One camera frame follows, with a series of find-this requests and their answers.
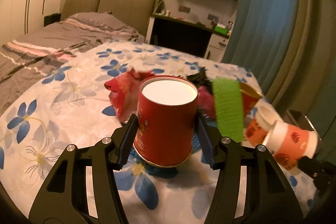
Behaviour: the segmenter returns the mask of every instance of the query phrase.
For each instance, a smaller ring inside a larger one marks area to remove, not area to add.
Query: white cup
[[[276,121],[262,144],[281,166],[291,170],[297,166],[297,160],[301,157],[314,156],[318,139],[316,131],[303,130],[291,124]]]

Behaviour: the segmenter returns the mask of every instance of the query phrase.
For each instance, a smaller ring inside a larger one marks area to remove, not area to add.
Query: black fabric
[[[52,14],[44,17],[44,26],[48,26],[52,23],[59,22],[61,14]]]
[[[206,86],[208,91],[212,94],[212,83],[207,78],[205,73],[205,67],[202,67],[200,71],[194,75],[187,75],[187,80],[193,83],[197,88],[200,86]]]

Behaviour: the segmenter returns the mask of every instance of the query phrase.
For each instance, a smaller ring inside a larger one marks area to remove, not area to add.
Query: bed headboard
[[[148,20],[161,0],[65,0],[61,20],[81,12],[112,12],[116,18],[146,36]]]

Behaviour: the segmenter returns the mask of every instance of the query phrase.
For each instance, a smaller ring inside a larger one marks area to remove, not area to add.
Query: electrical outlet
[[[190,7],[186,7],[186,6],[180,5],[178,7],[178,11],[189,14],[190,13]]]
[[[219,17],[211,15],[211,14],[208,15],[208,19],[209,20],[214,20],[214,21],[217,21],[217,22],[219,21]]]

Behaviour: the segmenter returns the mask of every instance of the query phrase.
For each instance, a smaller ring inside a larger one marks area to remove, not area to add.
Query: blue curtain
[[[251,70],[263,93],[273,83],[292,36],[298,0],[238,0],[222,62]]]

